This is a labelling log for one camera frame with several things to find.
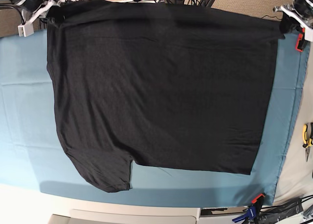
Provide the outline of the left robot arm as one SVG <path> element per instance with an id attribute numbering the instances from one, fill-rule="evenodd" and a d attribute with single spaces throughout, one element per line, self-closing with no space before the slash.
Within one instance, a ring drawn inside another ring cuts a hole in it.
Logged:
<path id="1" fill-rule="evenodd" d="M 313 0 L 292 0 L 290 4 L 274 7 L 273 11 L 283 13 L 279 25 L 282 33 L 302 31 L 306 41 L 313 41 Z"/>

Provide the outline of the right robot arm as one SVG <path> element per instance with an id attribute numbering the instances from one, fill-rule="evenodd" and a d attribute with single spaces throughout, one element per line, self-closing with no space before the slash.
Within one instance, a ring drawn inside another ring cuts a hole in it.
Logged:
<path id="1" fill-rule="evenodd" d="M 1 10 L 13 10 L 18 13 L 21 23 L 18 25 L 18 35 L 28 37 L 34 34 L 33 23 L 47 16 L 53 6 L 61 6 L 67 0 L 2 0 Z"/>

